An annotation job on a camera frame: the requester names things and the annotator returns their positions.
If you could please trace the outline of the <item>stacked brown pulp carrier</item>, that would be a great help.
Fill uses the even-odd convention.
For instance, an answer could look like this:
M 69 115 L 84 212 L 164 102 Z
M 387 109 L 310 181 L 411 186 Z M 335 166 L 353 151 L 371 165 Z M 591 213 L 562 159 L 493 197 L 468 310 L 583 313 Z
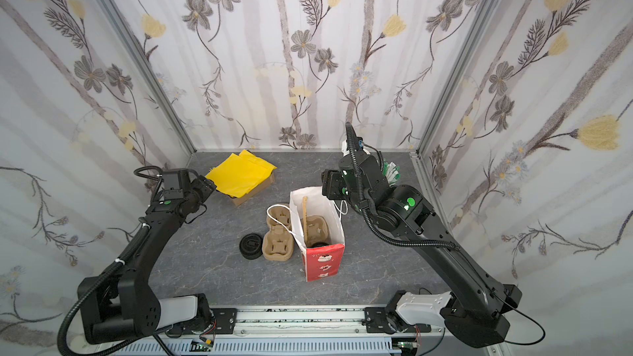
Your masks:
M 322 216 L 308 216 L 308 247 L 316 242 L 327 242 L 330 239 L 329 227 Z

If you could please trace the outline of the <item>brown cardboard napkin box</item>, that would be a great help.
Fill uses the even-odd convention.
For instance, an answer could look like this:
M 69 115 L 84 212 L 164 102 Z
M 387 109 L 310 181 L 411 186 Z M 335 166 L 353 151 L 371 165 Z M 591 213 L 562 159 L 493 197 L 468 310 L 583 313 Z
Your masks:
M 267 189 L 274 183 L 275 183 L 275 173 L 272 172 L 264 181 L 262 181 L 262 183 L 260 183 L 258 186 L 253 188 L 248 193 L 244 194 L 244 196 L 239 197 L 239 198 L 231 198 L 231 201 L 234 206 L 238 207 L 244 204 L 245 202 L 247 202 L 249 199 L 255 197 L 260 192 L 264 191 L 265 189 Z

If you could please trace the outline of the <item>wooden stir stick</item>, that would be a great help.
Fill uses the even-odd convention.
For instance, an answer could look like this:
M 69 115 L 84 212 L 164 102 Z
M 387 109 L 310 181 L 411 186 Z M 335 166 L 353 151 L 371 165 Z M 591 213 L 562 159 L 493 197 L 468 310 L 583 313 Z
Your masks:
M 303 240 L 308 247 L 308 196 L 303 196 L 302 199 L 302 228 Z

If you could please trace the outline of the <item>yellow napkin stack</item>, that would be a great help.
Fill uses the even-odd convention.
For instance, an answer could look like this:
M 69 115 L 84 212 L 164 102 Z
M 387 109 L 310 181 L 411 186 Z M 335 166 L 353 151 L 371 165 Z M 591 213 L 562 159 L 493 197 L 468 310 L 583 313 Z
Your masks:
M 232 198 L 241 198 L 270 177 L 276 166 L 242 150 L 232 153 L 205 176 L 215 184 L 217 191 Z

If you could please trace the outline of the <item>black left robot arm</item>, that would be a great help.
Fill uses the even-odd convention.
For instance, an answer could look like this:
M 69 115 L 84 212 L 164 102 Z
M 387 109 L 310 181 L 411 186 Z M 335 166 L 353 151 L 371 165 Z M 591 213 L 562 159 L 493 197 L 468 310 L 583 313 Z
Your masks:
M 176 327 L 206 331 L 214 326 L 206 296 L 197 293 L 159 299 L 148 281 L 171 237 L 189 216 L 201 216 L 215 184 L 192 169 L 163 170 L 142 166 L 134 175 L 156 181 L 150 204 L 139 218 L 140 228 L 127 247 L 100 275 L 86 278 L 77 289 L 77 301 L 62 320 L 57 348 L 74 351 L 68 343 L 71 323 L 80 316 L 88 344 L 110 344 L 102 353 L 116 351 L 146 337 L 158 337 Z

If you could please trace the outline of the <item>green white wrapped straws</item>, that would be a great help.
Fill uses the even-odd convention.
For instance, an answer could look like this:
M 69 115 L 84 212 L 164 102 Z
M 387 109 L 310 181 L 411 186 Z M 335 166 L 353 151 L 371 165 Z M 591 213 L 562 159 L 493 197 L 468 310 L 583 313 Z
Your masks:
M 394 162 L 384 163 L 382 172 L 390 186 L 395 186 L 401 178 L 400 167 Z

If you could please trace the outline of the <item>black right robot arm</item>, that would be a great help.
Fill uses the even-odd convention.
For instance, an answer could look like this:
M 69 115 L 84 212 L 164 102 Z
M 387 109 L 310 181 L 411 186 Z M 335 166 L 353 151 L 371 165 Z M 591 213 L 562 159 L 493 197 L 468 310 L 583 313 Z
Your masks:
M 420 191 L 391 185 L 382 171 L 382 155 L 367 153 L 351 123 L 346 124 L 346 150 L 338 169 L 321 174 L 323 195 L 349 204 L 381 241 L 414 250 L 449 287 L 438 294 L 396 292 L 385 308 L 388 333 L 427 325 L 443 327 L 475 349 L 507 343 L 505 315 L 518 310 L 519 288 L 499 282 L 478 265 Z

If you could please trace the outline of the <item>stack of black lids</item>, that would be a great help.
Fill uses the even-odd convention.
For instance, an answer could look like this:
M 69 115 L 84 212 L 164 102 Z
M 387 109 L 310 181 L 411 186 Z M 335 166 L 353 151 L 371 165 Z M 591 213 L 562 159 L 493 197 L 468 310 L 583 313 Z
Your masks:
M 262 235 L 252 232 L 245 235 L 239 242 L 239 251 L 247 260 L 256 260 L 263 256 L 262 251 L 263 237 Z

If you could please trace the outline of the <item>aluminium mounting rail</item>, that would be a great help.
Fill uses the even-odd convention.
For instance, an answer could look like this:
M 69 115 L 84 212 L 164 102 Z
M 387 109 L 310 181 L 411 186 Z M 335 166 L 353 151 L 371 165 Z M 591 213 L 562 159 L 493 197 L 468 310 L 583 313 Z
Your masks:
M 222 306 L 206 335 L 162 335 L 121 355 L 507 355 L 505 344 L 475 349 L 441 326 L 397 331 L 382 306 Z

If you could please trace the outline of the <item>black plastic cup lid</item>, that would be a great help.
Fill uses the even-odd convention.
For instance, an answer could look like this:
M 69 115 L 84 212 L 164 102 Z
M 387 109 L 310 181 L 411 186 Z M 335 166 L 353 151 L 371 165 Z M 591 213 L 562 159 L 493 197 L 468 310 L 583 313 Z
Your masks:
M 313 245 L 311 245 L 311 248 L 316 249 L 316 248 L 321 248 L 321 247 L 329 247 L 329 243 L 327 242 L 316 242 Z

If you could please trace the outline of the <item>red white paper bag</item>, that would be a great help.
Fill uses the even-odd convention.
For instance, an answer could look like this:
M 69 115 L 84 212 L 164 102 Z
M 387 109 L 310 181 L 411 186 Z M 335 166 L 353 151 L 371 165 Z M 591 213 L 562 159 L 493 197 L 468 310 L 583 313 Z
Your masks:
M 346 249 L 341 222 L 345 214 L 319 187 L 292 191 L 288 204 L 273 204 L 266 210 L 269 231 L 261 247 L 263 256 L 287 261 L 298 247 L 306 281 L 336 275 Z

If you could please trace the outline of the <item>brown pulp cup carrier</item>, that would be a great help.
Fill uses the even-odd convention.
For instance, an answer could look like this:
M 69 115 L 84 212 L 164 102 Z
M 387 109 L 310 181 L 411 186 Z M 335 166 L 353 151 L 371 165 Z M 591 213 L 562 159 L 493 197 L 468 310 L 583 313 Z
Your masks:
M 263 237 L 261 251 L 268 261 L 285 262 L 294 252 L 294 236 L 288 204 L 273 204 L 266 210 L 269 231 Z

